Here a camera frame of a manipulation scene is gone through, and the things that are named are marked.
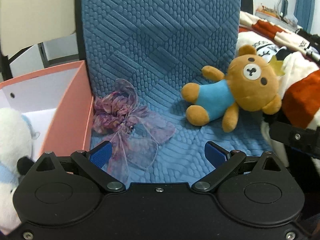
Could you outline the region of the beige chair backrest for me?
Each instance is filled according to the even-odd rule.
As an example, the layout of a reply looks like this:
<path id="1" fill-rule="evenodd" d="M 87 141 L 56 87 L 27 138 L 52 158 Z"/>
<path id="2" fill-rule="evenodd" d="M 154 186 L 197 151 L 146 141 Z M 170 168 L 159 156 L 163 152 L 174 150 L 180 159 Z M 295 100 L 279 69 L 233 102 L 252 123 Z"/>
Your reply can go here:
<path id="1" fill-rule="evenodd" d="M 1 52 L 4 56 L 74 32 L 74 0 L 1 0 Z"/>

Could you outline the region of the brown teddy bear blue shirt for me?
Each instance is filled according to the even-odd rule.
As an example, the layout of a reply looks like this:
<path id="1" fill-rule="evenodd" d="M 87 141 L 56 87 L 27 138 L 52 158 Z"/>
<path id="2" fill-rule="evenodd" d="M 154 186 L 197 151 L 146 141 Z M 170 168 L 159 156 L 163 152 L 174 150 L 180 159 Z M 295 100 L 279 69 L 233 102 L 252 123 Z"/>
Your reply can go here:
<path id="1" fill-rule="evenodd" d="M 181 89 L 182 98 L 191 104 L 185 117 L 194 126 L 221 118 L 223 131 L 229 133 L 237 126 L 240 109 L 272 115 L 281 108 L 278 78 L 253 46 L 239 48 L 226 74 L 213 66 L 204 66 L 201 72 L 210 84 L 190 82 Z"/>

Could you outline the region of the white orange patterned blanket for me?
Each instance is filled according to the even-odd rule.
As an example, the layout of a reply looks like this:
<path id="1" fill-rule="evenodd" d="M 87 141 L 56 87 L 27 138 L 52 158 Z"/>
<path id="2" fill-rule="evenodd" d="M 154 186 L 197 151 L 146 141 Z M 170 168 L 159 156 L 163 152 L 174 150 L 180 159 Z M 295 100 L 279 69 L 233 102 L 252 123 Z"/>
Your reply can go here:
<path id="1" fill-rule="evenodd" d="M 247 12 L 240 12 L 236 46 L 253 46 L 272 65 L 279 80 L 282 111 L 291 125 L 319 128 L 319 65 L 306 58 L 318 55 L 305 38 Z"/>

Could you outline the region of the blue quilted chair cover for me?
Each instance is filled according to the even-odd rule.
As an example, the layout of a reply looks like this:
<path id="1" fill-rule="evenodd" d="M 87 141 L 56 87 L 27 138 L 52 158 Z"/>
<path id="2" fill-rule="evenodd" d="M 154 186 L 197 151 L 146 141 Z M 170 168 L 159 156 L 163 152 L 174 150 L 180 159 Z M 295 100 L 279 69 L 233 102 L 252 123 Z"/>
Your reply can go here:
<path id="1" fill-rule="evenodd" d="M 186 120 L 181 88 L 205 84 L 201 68 L 226 71 L 235 57 L 241 0 L 81 0 L 83 36 L 93 94 L 104 97 L 117 79 L 129 81 L 138 105 L 156 112 L 152 124 L 171 123 L 174 135 L 151 143 L 142 124 L 132 126 L 116 150 L 128 142 L 138 153 L 112 157 L 103 168 L 125 185 L 190 184 L 213 170 L 204 146 L 213 141 L 227 150 L 260 156 L 270 149 L 254 115 L 241 111 L 231 133 L 221 120 L 196 127 Z"/>

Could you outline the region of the purple pink fabric scrunchie bow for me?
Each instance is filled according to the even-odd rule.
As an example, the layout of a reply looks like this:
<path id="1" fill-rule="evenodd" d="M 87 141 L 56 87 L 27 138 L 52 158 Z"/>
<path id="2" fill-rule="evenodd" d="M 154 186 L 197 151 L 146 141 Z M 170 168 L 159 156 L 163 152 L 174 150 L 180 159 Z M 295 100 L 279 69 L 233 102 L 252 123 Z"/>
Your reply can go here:
<path id="1" fill-rule="evenodd" d="M 107 96 L 94 102 L 93 130 L 112 146 L 107 172 L 122 183 L 129 179 L 129 165 L 148 169 L 160 145 L 175 134 L 175 127 L 158 113 L 139 103 L 133 85 L 124 79 L 114 82 Z"/>

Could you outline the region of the white plush with blue scarf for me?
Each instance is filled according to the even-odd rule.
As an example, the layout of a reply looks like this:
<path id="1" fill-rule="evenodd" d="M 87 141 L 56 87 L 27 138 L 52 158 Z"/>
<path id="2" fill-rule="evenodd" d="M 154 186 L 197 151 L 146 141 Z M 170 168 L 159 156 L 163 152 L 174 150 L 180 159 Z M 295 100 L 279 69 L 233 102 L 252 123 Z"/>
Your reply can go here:
<path id="1" fill-rule="evenodd" d="M 25 115 L 12 108 L 1 108 L 1 233 L 5 235 L 21 223 L 13 205 L 21 177 L 17 165 L 21 158 L 31 158 L 37 137 L 39 132 Z"/>

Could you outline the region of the pink cardboard storage box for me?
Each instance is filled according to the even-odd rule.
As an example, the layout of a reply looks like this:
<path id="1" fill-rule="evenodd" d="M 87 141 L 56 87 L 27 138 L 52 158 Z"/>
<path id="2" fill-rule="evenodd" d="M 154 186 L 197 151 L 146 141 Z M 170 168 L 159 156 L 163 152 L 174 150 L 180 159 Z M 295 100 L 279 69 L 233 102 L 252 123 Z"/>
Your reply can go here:
<path id="1" fill-rule="evenodd" d="M 93 95 L 85 61 L 75 61 L 1 82 L 1 107 L 25 115 L 36 132 L 33 159 L 44 152 L 89 151 Z"/>

